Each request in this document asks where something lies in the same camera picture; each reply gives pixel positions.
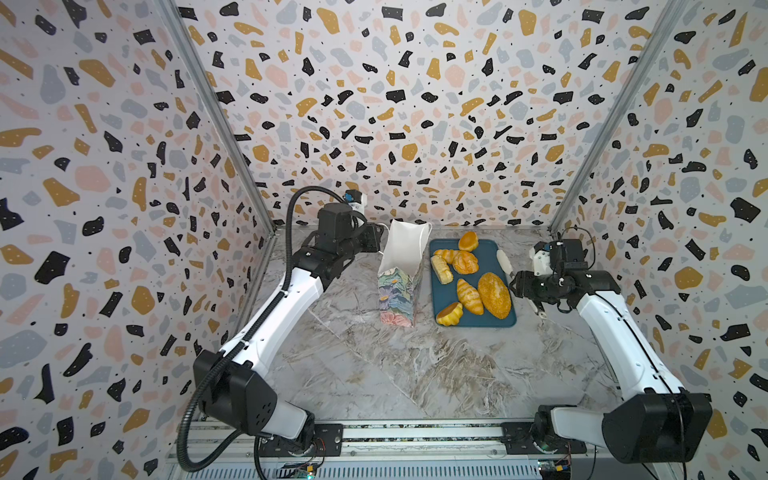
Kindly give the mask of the floral paper bag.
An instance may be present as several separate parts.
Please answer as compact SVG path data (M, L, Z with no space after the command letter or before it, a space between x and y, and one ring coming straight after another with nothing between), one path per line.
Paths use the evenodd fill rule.
M377 274L383 324L414 325L423 257L431 231L430 223L391 222Z

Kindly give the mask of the small yellow bread roll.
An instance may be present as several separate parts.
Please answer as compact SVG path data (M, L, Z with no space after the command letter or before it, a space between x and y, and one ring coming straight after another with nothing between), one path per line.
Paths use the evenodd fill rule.
M441 326L457 326L463 316L463 304L454 302L436 315L436 322Z

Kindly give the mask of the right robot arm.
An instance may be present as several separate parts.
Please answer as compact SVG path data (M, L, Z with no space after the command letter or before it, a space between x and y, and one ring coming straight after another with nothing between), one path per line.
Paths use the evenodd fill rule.
M534 445L561 453L570 442L582 442L607 449L623 464L692 460L713 415L710 396L690 392L665 366L633 320L614 277L590 266L581 241L537 243L529 270L515 271L503 254L497 258L510 292L528 300L538 315L546 304L566 304L579 314L622 398L607 413L540 406L531 428Z

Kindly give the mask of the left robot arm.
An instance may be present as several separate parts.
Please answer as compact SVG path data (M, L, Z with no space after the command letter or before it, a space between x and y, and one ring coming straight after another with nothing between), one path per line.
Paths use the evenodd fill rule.
M204 350L193 365L190 406L236 431L278 436L305 449L314 436L311 412L279 399L267 383L272 361L309 307L360 253L380 248L383 227L367 221L364 198L348 196L318 213L317 229L288 260L289 272L233 339Z

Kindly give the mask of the twisted bread stick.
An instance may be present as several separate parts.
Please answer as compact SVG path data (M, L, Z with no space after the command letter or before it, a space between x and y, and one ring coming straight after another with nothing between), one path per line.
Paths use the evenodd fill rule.
M433 256L437 256L442 258L448 265L452 265L456 256L458 255L458 250L451 250L451 249L440 249L436 250L433 253Z

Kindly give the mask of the striped croissant bread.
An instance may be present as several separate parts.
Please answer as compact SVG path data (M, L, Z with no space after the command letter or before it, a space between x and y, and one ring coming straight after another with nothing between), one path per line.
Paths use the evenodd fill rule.
M465 310L474 315L484 314L480 293L464 279L459 279L457 282L457 297Z

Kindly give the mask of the pale rectangular pastry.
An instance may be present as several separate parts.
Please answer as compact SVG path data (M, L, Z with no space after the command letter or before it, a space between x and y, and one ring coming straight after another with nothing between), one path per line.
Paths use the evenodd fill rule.
M447 285L454 281L449 263L440 255L433 255L430 259L433 272L441 285Z

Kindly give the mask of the small round bun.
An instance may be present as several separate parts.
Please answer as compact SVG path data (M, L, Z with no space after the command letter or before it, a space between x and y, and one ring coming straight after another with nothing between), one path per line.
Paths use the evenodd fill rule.
M458 243L458 248L461 251L465 252L473 252L476 250L479 246L479 238L476 232L469 231L466 234L464 234Z

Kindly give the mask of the round folded bun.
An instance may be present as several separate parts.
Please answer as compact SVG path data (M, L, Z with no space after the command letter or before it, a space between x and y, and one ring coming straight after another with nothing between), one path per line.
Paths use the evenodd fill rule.
M479 261L471 252L457 250L452 266L460 275L471 275L479 270Z

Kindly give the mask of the teal tray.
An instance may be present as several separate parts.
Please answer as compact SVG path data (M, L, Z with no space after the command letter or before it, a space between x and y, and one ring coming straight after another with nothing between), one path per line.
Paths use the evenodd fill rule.
M450 265L449 268L453 275L453 281L448 284L442 284L439 277L435 273L434 269L431 269L431 294L432 294L432 306L434 316L437 316L442 310L450 306L453 303L459 301L457 294L458 280L463 279L471 286L476 287L480 278L486 273L493 273L498 276L502 281L507 279L506 274L502 270L498 260L497 251L498 245L493 240L480 239L479 246L472 252L472 254L478 260L478 271L472 274L462 274L455 270ZM511 328L517 323L517 316L514 308L511 308L510 313L503 319L497 318L491 314L487 309L484 309L482 315L475 315L463 309L464 313L459 319L459 323L456 328Z

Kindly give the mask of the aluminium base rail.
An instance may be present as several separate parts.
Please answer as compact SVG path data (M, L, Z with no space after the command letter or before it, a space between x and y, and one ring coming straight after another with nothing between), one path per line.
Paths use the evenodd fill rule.
M237 439L196 479L680 479L676 465L625 465L575 442L545 453L530 422L327 420L314 446L291 453L277 438Z

